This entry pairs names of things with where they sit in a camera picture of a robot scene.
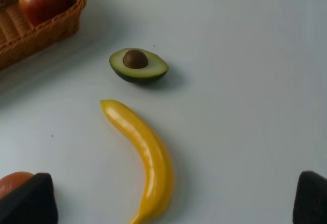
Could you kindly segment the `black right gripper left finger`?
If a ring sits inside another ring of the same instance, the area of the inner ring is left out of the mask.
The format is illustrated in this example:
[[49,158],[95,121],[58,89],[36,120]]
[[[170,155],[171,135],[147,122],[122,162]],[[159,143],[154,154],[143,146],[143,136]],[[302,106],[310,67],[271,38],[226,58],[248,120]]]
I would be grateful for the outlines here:
[[34,174],[1,199],[1,223],[58,223],[54,185],[49,173]]

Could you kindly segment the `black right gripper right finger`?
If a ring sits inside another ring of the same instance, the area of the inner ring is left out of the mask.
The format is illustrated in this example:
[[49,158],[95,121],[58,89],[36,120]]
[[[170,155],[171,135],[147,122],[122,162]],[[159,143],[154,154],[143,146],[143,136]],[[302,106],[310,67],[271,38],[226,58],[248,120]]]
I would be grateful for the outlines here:
[[314,171],[300,174],[292,221],[296,224],[326,224],[326,178]]

